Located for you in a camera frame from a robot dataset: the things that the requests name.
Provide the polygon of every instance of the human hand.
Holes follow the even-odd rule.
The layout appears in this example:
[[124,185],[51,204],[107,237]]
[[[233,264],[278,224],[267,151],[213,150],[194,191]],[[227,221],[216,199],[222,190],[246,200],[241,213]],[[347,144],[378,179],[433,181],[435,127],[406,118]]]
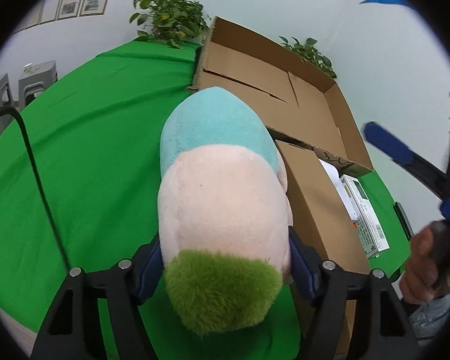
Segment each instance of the human hand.
[[445,287],[432,288],[438,278],[437,264],[430,257],[432,249],[433,233],[429,225],[412,238],[411,255],[405,264],[405,273],[400,282],[403,300],[407,303],[423,304],[450,294],[450,274],[447,275]]

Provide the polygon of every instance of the green fuzzy plush fabric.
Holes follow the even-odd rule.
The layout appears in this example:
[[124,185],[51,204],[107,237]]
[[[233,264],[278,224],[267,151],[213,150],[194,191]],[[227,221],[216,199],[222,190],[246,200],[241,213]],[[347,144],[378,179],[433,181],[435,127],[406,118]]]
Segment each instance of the green fuzzy plush fabric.
[[200,250],[182,250],[164,280],[183,325],[200,336],[257,325],[282,288],[265,261]]

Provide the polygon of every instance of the pink plush fabric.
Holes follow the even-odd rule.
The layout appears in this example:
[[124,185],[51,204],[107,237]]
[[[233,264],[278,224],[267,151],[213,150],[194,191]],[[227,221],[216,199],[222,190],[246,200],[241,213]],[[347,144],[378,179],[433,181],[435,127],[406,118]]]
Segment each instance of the pink plush fabric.
[[163,262],[183,249],[268,261],[289,281],[287,175],[235,145],[182,152],[162,178],[158,219]]

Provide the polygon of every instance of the plastic stool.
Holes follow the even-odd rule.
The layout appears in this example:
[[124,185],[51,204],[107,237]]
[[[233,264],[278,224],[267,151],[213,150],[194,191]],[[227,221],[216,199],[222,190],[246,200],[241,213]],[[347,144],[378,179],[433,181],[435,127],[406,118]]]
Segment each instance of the plastic stool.
[[55,61],[27,67],[18,80],[18,108],[23,110],[38,93],[45,91],[58,80]]

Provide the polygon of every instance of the barcode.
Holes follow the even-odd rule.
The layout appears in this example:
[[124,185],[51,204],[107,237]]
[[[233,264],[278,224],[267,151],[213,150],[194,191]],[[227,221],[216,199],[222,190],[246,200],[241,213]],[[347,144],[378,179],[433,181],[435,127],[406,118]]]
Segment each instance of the barcode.
[[378,231],[378,236],[380,239],[385,239],[385,234],[383,233],[382,227],[380,225],[375,225],[375,228]]

